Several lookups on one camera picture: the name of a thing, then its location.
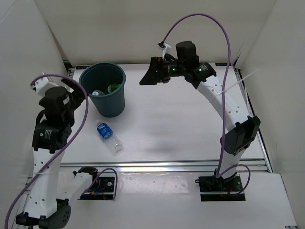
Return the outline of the white label clear bottle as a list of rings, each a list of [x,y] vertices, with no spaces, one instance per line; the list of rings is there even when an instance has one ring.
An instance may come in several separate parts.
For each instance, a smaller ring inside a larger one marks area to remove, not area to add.
[[[100,95],[105,95],[104,92],[100,91],[100,90],[95,90],[92,92],[93,96],[100,96]]]

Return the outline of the green plastic soda bottle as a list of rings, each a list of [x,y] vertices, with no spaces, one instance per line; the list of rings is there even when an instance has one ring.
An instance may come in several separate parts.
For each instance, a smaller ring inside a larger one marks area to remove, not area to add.
[[[108,87],[107,87],[107,93],[112,93],[114,92],[115,90],[117,90],[118,88],[120,88],[121,84],[120,83],[113,83],[113,84],[110,84]]]

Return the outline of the blue label clear bottle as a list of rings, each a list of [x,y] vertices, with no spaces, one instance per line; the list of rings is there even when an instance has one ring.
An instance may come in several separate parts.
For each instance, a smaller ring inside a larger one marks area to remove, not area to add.
[[[101,121],[96,121],[96,130],[109,151],[116,155],[123,150],[123,144],[113,130]]]

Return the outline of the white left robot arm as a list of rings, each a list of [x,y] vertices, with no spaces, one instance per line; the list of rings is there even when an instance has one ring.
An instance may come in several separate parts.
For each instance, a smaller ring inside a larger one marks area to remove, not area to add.
[[[61,160],[65,149],[73,142],[80,130],[72,133],[74,112],[89,101],[84,88],[75,80],[62,77],[66,86],[58,86],[48,75],[31,82],[32,89],[41,96],[43,108],[36,117],[32,139],[34,156],[33,177],[20,192],[30,190],[24,209],[15,218],[17,225],[40,229],[62,229],[71,215],[71,205],[86,191],[95,191],[100,185],[98,170],[81,167],[74,171],[73,181],[57,192]]]

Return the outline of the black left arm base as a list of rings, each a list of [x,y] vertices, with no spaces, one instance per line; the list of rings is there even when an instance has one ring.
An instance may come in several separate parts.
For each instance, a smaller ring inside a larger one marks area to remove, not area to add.
[[[113,168],[96,172],[93,184],[80,197],[80,200],[115,200],[117,195],[118,174]]]

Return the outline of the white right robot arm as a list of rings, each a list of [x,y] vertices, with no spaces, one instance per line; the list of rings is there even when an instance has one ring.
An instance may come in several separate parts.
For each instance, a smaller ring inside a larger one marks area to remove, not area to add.
[[[200,62],[196,46],[191,41],[176,45],[177,57],[168,53],[152,57],[148,71],[140,85],[167,83],[172,77],[182,76],[201,93],[225,122],[225,135],[221,137],[221,156],[215,171],[214,186],[221,191],[231,185],[236,168],[245,150],[255,140],[260,119],[251,117],[223,91],[215,69],[207,62]]]

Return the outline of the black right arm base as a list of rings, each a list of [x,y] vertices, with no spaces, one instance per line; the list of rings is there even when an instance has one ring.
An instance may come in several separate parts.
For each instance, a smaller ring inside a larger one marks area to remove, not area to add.
[[[198,177],[195,181],[199,185],[202,202],[246,201],[241,192],[243,185],[240,176],[229,180],[215,176]]]

